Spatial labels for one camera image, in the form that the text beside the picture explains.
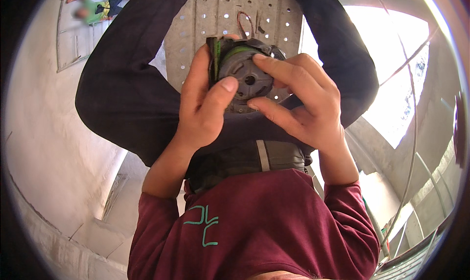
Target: bright sky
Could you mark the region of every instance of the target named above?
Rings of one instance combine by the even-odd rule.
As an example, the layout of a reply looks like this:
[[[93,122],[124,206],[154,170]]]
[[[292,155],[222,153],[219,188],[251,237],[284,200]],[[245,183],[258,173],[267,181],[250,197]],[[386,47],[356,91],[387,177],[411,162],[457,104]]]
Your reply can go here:
[[[405,13],[389,11],[390,18],[381,8],[365,6],[344,6],[344,8],[374,60],[379,83],[386,80],[405,62],[397,31],[407,56],[412,55],[429,35],[426,21]],[[311,32],[305,30],[302,41],[301,51],[319,61],[318,45],[313,41]],[[426,76],[428,51],[428,46],[424,47],[410,63],[418,102]],[[405,67],[379,89],[374,103],[363,117],[393,148],[396,148],[405,135],[413,115],[411,84],[408,69]]]

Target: hand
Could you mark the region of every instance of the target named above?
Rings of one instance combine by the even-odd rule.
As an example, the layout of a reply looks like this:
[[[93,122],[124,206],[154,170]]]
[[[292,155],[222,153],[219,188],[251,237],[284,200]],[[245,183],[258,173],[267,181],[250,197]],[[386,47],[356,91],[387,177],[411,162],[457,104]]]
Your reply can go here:
[[[179,123],[173,139],[194,152],[219,136],[225,109],[238,89],[234,77],[226,77],[209,89],[208,67],[209,48],[205,44],[194,55],[181,88]]]
[[[248,102],[249,107],[319,151],[334,152],[337,145],[344,146],[339,90],[315,60],[307,54],[285,61],[256,54],[253,62],[274,77],[275,87],[287,87],[304,106],[290,111],[266,97],[257,97]]]

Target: belt loop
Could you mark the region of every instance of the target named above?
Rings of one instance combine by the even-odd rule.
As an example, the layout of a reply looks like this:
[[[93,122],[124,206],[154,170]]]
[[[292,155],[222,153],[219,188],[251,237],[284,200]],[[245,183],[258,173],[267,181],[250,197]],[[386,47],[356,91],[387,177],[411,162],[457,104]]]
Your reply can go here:
[[[256,140],[258,147],[259,160],[261,161],[261,171],[269,171],[269,160],[267,158],[266,145],[263,140]]]

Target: fingernail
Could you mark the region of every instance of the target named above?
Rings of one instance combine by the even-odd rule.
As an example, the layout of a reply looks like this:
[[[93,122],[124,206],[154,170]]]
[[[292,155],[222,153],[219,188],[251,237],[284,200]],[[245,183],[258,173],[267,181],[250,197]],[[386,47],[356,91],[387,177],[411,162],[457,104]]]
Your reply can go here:
[[[254,109],[255,111],[259,110],[259,108],[253,104],[248,104],[248,107]]]
[[[225,88],[228,92],[233,92],[236,89],[236,80],[233,78],[224,78],[220,82],[223,88]]]
[[[267,58],[267,56],[265,56],[264,54],[261,54],[261,53],[256,53],[255,55],[253,55],[253,58],[255,60],[264,60]]]

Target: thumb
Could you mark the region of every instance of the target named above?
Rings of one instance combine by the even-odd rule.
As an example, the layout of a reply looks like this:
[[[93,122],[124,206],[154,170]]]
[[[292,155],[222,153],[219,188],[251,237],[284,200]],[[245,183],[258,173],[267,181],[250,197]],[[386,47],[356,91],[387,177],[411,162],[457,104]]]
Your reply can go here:
[[[209,89],[199,112],[208,118],[223,116],[238,89],[238,80],[226,77]]]
[[[248,101],[248,106],[260,111],[268,120],[283,128],[289,134],[301,129],[302,125],[294,118],[290,110],[266,97],[253,98]]]

